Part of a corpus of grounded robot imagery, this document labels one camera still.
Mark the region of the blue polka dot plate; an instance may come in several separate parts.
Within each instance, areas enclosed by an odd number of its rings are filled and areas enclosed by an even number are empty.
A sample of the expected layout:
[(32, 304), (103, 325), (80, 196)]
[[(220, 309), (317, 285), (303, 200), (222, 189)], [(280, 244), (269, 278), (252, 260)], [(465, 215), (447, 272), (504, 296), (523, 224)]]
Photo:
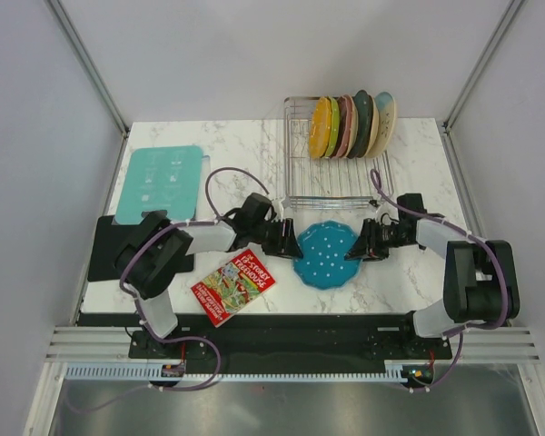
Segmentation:
[(357, 238), (358, 234), (345, 223), (325, 221), (310, 225), (297, 237), (302, 258), (292, 260), (294, 272), (305, 285), (317, 290), (343, 287), (360, 270), (359, 259), (345, 259)]

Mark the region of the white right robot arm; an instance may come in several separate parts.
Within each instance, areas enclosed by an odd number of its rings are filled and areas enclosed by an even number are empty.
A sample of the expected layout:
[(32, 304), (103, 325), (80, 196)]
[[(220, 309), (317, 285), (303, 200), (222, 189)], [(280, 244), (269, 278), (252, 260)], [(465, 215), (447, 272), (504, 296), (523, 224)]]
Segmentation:
[(385, 224), (363, 221), (360, 236), (344, 255), (347, 261), (385, 260), (390, 250), (416, 245), (444, 261), (442, 297), (409, 312), (409, 328), (398, 334), (400, 351), (419, 357), (431, 338), (451, 337), (466, 328), (495, 329), (520, 313), (520, 294), (511, 245), (487, 240), (450, 223), (423, 206), (419, 193), (397, 198), (398, 217)]

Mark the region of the wire dish rack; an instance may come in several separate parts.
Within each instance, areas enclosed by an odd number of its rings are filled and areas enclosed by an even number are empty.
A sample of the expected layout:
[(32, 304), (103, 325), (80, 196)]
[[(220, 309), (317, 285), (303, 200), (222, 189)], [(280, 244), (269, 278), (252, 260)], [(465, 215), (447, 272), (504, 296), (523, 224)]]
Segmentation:
[(283, 108), (285, 197), (294, 209), (348, 210), (370, 207), (380, 200), (370, 179), (372, 169), (381, 175), (381, 188), (395, 194), (389, 155), (373, 159), (321, 158), (308, 154), (308, 136), (317, 99), (287, 97)]

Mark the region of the green polka dot plate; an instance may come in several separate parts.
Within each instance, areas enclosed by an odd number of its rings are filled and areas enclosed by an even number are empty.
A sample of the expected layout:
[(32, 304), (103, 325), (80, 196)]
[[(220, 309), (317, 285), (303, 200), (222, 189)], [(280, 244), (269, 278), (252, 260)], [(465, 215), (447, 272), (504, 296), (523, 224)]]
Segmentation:
[(338, 135), (339, 135), (340, 121), (341, 121), (341, 112), (340, 112), (338, 101), (331, 96), (328, 97), (328, 100), (329, 100), (330, 109), (331, 109), (331, 126), (330, 126), (329, 142), (325, 150), (325, 153), (323, 155), (326, 158), (332, 157), (332, 154), (335, 151)]

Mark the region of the pink polka dot plate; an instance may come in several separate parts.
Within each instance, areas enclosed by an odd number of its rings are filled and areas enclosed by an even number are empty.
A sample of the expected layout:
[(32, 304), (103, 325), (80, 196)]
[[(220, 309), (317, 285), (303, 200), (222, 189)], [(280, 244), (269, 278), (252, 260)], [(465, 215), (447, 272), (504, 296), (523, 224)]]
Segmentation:
[(335, 158), (345, 157), (352, 147), (353, 127), (355, 121), (355, 106), (352, 97), (348, 94), (338, 98), (340, 109), (340, 125), (337, 137), (337, 144), (332, 156)]

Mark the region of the orange polka dot plate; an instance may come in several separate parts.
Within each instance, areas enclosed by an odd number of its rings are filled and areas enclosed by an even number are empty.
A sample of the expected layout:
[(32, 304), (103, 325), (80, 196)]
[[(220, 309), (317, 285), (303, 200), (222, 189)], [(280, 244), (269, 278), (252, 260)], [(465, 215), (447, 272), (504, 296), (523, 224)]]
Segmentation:
[(324, 156), (330, 141), (332, 107), (328, 97), (321, 97), (312, 113), (308, 150), (313, 159)]

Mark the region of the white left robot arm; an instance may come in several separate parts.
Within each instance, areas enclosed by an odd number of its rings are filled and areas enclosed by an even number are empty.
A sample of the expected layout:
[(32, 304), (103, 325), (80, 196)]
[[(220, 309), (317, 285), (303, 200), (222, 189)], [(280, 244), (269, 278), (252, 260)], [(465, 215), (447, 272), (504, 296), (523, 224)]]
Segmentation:
[(213, 221), (172, 223), (162, 213), (149, 213), (119, 248), (114, 268), (119, 288), (133, 297), (142, 326), (150, 333), (150, 347), (162, 357), (181, 347), (168, 287), (180, 264), (197, 253), (232, 253), (257, 244), (264, 254), (285, 259), (303, 257), (292, 218), (259, 193), (242, 206)]

